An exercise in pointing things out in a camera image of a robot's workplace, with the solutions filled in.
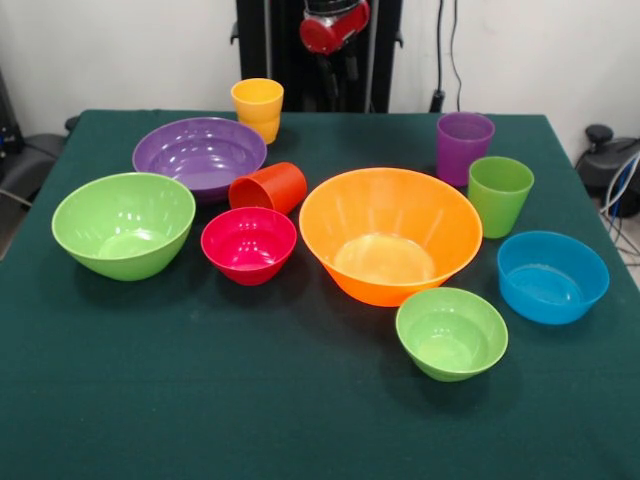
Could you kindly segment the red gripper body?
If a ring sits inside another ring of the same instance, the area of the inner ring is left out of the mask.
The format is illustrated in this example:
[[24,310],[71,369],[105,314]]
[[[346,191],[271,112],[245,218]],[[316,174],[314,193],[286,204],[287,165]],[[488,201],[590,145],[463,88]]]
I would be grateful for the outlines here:
[[330,55],[362,32],[369,19],[365,0],[305,1],[299,34],[308,51]]

